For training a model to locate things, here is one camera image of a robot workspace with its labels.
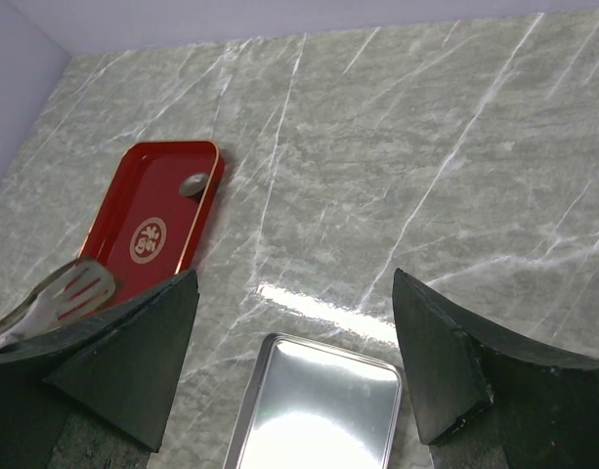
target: red tray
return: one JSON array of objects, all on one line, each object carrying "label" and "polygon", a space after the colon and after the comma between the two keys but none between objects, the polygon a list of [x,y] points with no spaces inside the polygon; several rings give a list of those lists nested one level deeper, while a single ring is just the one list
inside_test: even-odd
[{"label": "red tray", "polygon": [[[210,141],[143,142],[125,153],[80,254],[120,281],[111,304],[190,266],[224,169]],[[203,191],[181,195],[196,173],[208,175]]]}]

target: gray marble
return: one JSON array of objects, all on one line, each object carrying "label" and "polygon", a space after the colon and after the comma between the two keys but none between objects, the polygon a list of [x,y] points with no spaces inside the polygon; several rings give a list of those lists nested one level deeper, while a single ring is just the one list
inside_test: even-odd
[{"label": "gray marble", "polygon": [[[221,467],[271,331],[400,363],[396,267],[599,357],[599,10],[75,59],[0,189],[0,317],[78,251],[123,152],[208,138],[230,164],[150,467]],[[430,464],[405,398],[390,467]]]}]

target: gold emblem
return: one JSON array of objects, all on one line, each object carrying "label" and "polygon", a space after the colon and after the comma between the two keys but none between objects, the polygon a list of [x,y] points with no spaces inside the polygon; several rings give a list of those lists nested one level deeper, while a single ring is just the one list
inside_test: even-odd
[{"label": "gold emblem", "polygon": [[166,240],[166,225],[161,218],[147,218],[134,231],[130,241],[130,256],[137,264],[146,264],[157,256]]}]

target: white wall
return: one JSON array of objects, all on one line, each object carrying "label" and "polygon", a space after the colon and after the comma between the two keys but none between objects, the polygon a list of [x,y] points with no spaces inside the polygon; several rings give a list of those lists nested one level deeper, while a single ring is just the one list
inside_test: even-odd
[{"label": "white wall", "polygon": [[0,181],[70,55],[0,0]]},{"label": "white wall", "polygon": [[599,0],[9,0],[72,54],[599,7]]}]

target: slotted spatula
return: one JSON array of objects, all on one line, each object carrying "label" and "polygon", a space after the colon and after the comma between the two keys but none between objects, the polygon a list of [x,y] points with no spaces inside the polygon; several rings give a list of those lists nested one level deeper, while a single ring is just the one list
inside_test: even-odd
[{"label": "slotted spatula", "polygon": [[0,349],[76,322],[108,301],[116,291],[112,274],[92,259],[75,259],[41,281],[0,320]]}]

